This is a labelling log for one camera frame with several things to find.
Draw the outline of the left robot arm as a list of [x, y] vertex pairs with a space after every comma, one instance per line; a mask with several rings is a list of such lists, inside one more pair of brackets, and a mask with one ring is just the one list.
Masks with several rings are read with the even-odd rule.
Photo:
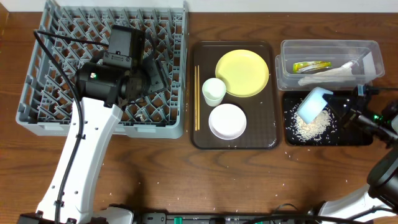
[[36, 211], [18, 222], [134, 223], [134, 212], [120, 205], [94, 212], [96, 184], [123, 101], [166, 89], [167, 70], [154, 59], [138, 65], [88, 62], [76, 76], [78, 99], [54, 177]]

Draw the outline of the green orange snack wrapper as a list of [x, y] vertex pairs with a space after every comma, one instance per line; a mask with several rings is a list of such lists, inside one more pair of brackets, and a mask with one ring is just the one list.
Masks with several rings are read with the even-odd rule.
[[294, 63], [292, 70], [293, 73], [308, 73], [330, 67], [332, 67], [332, 63], [329, 61], [307, 61]]

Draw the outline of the white napkin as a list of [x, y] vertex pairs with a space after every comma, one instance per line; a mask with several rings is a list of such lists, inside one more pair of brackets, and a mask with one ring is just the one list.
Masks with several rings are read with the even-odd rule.
[[318, 72], [309, 76], [305, 76], [298, 81], [300, 86], [316, 83], [330, 83], [330, 82], [346, 82], [355, 80], [352, 74], [353, 62], [347, 62], [341, 67], [333, 68], [324, 72]]

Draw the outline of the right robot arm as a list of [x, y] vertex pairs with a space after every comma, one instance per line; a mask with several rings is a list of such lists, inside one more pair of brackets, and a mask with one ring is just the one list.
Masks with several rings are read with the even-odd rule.
[[319, 216], [366, 223], [397, 215], [397, 101], [377, 115], [368, 110], [370, 97], [369, 92], [322, 96], [341, 124], [354, 124], [377, 136], [390, 151], [371, 169], [365, 186], [339, 200], [325, 202]]

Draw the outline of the light blue bowl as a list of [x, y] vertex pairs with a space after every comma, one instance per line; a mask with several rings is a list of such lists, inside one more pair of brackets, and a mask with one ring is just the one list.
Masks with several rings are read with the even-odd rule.
[[297, 108], [297, 115], [305, 124], [310, 124], [327, 105], [323, 95], [333, 95], [333, 92], [324, 88], [314, 88]]

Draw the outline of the white pink shallow bowl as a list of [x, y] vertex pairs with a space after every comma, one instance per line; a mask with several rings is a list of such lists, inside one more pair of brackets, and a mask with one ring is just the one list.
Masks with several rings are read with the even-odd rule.
[[247, 118], [244, 111], [233, 104], [215, 107], [208, 119], [210, 131], [222, 140], [240, 137], [246, 129]]

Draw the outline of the rice leftovers pile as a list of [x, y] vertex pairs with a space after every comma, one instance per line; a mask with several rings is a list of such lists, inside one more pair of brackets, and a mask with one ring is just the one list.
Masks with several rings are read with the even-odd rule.
[[325, 108], [311, 123], [306, 124], [297, 114], [298, 107], [299, 103], [292, 109], [292, 122], [289, 126], [289, 130], [292, 131], [291, 140], [294, 144], [309, 143], [310, 141], [319, 143], [323, 134], [326, 134], [328, 130], [333, 130], [335, 117], [329, 108]]

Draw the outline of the pale green plastic cup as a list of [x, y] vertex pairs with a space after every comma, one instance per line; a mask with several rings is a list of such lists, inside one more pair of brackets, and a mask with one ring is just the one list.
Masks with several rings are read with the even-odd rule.
[[206, 104], [216, 107], [223, 101], [226, 94], [226, 85], [219, 78], [209, 78], [202, 86], [202, 93]]

